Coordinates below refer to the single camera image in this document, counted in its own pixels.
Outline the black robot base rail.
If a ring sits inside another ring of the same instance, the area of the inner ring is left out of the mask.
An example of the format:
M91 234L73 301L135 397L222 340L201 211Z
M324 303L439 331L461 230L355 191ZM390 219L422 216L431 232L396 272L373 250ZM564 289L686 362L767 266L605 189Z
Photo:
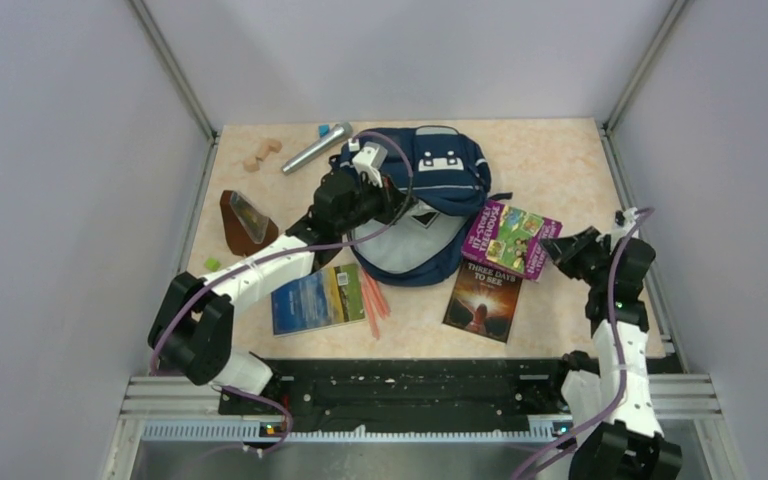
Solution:
M563 377L597 373L579 351L559 359L270 359L275 373L262 400L220 391L222 416L279 415L295 439L368 435L378 441L543 443L570 422L538 425L560 414Z

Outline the navy blue student backpack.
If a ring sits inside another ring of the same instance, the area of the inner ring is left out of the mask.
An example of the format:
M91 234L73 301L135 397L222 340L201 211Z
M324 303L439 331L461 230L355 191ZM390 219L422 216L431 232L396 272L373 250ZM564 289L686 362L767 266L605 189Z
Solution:
M415 203L384 233L351 250L376 281L438 284L459 268L472 222L490 198L492 173L480 145L442 125L364 130L359 144L386 152L379 167Z

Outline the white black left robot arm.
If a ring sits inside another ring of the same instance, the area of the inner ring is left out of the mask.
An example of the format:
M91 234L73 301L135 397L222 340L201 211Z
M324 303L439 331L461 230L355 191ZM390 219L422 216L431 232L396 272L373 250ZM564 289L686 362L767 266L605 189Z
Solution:
M350 231L369 221L387 229L414 202L413 187L400 188L389 176L375 182L365 173L325 175L306 213L268 246L221 271L183 272L171 281L147 338L151 371L165 364L196 386L242 391L257 413L274 410L281 388L264 360L234 348L236 315L357 244Z

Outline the purple Treehouse book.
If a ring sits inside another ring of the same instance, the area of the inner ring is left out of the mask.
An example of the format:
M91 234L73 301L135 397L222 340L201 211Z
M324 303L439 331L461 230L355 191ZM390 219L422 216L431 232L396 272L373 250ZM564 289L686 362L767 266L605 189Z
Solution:
M548 262L540 241L559 238L562 229L558 220L488 200L461 252L466 260L537 282Z

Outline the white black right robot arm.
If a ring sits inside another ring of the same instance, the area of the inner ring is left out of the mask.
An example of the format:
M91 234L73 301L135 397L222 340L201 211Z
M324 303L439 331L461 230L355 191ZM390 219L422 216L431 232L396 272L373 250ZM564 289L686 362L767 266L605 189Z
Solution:
M593 227L540 245L565 276L588 285L585 317L597 351L566 355L564 374L546 385L549 404L573 415L568 478L677 478L682 448L665 438L654 412L645 353L649 320L640 295L655 249Z

